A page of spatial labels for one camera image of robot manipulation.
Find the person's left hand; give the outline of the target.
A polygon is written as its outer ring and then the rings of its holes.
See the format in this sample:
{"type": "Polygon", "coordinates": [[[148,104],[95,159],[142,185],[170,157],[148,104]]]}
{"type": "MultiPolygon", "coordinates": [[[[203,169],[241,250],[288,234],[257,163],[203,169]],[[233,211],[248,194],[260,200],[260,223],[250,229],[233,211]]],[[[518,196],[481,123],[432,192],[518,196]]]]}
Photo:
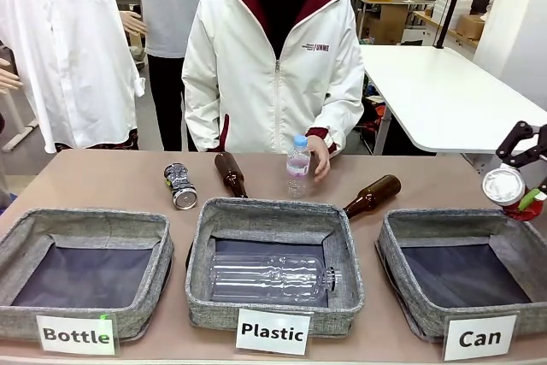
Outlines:
{"type": "Polygon", "coordinates": [[[322,181],[330,171],[330,153],[325,141],[315,135],[307,137],[309,151],[314,155],[317,165],[315,168],[314,181],[322,181]]]}

